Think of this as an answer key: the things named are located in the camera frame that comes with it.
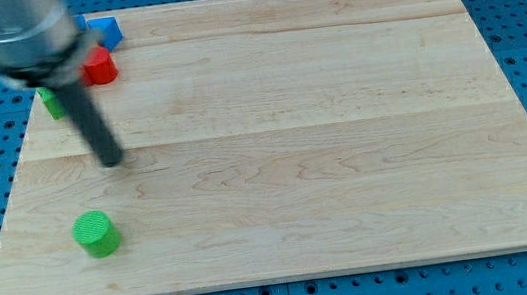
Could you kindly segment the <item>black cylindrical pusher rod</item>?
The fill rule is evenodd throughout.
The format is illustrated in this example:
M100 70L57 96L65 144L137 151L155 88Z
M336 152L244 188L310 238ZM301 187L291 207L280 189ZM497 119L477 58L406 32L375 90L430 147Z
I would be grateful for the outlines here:
M104 167L115 167L123 160L122 148L105 123L89 92L79 81L52 89L55 97Z

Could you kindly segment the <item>green block behind arm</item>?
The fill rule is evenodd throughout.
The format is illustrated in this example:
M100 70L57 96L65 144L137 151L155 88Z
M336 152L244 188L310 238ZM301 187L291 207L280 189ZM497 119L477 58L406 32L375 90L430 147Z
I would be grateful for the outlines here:
M41 97L41 102L44 104L44 107L50 113L52 119L55 121L60 118L65 117L66 112L59 102L56 95L49 88L38 87L36 90L37 94Z

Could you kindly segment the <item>blue block behind arm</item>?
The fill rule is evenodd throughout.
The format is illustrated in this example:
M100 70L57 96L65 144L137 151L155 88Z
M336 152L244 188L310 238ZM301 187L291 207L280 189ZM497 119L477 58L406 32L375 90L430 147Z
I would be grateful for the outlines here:
M74 20L76 22L77 27L80 31L84 32L88 29L87 27L87 20L82 15L75 15Z

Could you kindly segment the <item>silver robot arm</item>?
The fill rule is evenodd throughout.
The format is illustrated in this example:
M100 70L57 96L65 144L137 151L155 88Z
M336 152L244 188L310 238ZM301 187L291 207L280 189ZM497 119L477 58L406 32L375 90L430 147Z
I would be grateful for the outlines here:
M16 89L50 89L107 168L123 160L81 76L97 36L83 31L62 0L0 0L0 77Z

